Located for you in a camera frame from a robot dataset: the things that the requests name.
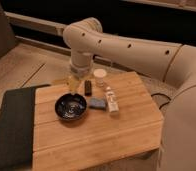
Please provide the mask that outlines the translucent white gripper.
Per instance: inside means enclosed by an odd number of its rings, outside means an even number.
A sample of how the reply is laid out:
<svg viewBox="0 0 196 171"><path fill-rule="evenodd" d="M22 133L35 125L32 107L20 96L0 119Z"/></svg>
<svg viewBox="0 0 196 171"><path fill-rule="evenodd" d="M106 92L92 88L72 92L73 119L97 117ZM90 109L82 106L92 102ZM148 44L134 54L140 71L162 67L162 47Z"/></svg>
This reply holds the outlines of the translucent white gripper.
<svg viewBox="0 0 196 171"><path fill-rule="evenodd" d="M70 75L68 77L68 85L70 91L76 91L84 80L91 72L90 67L77 67L74 65L70 66Z"/></svg>

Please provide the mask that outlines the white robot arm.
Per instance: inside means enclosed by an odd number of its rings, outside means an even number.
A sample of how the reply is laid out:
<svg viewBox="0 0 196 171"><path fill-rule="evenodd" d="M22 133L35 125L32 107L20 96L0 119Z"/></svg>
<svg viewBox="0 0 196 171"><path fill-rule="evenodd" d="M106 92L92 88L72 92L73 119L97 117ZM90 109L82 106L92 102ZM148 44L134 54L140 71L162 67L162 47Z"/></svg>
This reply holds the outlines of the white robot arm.
<svg viewBox="0 0 196 171"><path fill-rule="evenodd" d="M78 77L97 55L176 87L165 112L157 171L196 171L196 47L105 34L95 18L66 26L63 39Z"/></svg>

